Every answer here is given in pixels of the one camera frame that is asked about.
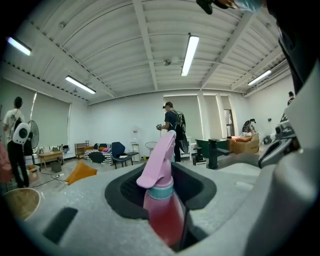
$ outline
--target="orange cloth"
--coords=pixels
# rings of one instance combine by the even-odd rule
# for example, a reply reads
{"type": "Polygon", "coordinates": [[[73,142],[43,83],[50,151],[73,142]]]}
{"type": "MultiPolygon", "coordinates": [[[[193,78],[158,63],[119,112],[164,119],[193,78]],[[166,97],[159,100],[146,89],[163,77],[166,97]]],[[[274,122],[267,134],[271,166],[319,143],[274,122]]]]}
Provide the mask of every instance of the orange cloth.
{"type": "Polygon", "coordinates": [[[80,161],[74,171],[69,175],[68,178],[66,178],[65,182],[70,185],[78,180],[96,175],[97,171],[97,169],[91,168],[90,166],[80,161]]]}

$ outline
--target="spray bottle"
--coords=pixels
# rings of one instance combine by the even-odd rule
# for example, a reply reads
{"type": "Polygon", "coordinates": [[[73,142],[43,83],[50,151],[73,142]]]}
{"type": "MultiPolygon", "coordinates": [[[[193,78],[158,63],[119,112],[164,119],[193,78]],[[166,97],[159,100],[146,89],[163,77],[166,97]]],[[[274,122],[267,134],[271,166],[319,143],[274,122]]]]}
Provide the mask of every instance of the spray bottle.
{"type": "Polygon", "coordinates": [[[168,246],[179,242],[184,227],[183,210],[171,176],[175,138],[174,131],[161,138],[141,176],[136,180],[138,186],[147,189],[143,208],[148,211],[149,223],[168,246]]]}

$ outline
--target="white wall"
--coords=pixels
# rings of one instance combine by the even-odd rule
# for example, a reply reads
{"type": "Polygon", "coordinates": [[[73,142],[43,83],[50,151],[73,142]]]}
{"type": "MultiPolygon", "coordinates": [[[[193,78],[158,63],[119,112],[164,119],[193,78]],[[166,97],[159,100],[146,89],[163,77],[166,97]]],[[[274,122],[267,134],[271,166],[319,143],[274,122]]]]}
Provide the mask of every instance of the white wall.
{"type": "Polygon", "coordinates": [[[88,122],[88,106],[84,103],[71,103],[68,123],[68,158],[73,158],[75,154],[75,144],[84,143],[90,140],[89,129],[91,124],[88,122]]]}
{"type": "MultiPolygon", "coordinates": [[[[132,129],[137,129],[140,156],[148,157],[149,150],[145,144],[151,141],[157,142],[161,138],[160,132],[156,130],[156,125],[164,124],[165,112],[162,109],[164,96],[198,93],[198,90],[156,92],[93,104],[89,106],[88,111],[90,144],[119,141],[126,147],[127,151],[130,151],[132,150],[132,129]]],[[[245,121],[252,118],[248,100],[240,94],[214,90],[203,90],[203,93],[221,93],[229,96],[231,108],[234,108],[233,117],[234,119],[236,117],[237,120],[236,129],[238,129],[238,127],[242,129],[245,121]]],[[[203,104],[200,103],[200,105],[205,108],[206,104],[203,102],[203,104]]],[[[203,120],[208,120],[207,110],[201,110],[204,110],[201,111],[202,122],[209,125],[209,122],[204,122],[203,120]]]]}
{"type": "Polygon", "coordinates": [[[147,142],[157,142],[157,124],[164,124],[163,93],[131,96],[94,104],[89,107],[90,144],[121,142],[132,151],[132,130],[138,130],[140,156],[149,156],[147,142]]]}
{"type": "Polygon", "coordinates": [[[290,91],[295,91],[291,76],[248,97],[252,118],[256,121],[255,128],[264,136],[275,132],[288,106],[290,91]]]}

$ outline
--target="red liquid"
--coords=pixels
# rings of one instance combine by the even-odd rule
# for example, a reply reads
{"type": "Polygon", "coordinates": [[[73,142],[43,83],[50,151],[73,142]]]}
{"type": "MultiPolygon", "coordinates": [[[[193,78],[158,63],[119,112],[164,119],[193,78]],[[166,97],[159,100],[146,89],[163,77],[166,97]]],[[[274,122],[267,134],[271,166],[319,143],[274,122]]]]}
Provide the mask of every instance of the red liquid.
{"type": "Polygon", "coordinates": [[[146,193],[143,208],[148,210],[151,227],[168,246],[174,245],[181,239],[184,216],[175,193],[166,200],[155,200],[146,193]]]}

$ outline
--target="standing fan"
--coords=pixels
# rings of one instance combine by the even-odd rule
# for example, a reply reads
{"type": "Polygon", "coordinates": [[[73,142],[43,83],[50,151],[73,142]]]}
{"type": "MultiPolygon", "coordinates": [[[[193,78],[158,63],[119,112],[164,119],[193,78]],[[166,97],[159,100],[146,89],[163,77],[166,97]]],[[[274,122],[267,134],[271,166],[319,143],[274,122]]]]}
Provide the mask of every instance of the standing fan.
{"type": "Polygon", "coordinates": [[[37,146],[39,143],[39,129],[35,121],[30,120],[28,125],[30,126],[30,133],[27,141],[24,144],[24,155],[31,156],[32,162],[35,165],[34,154],[38,151],[37,146]]]}

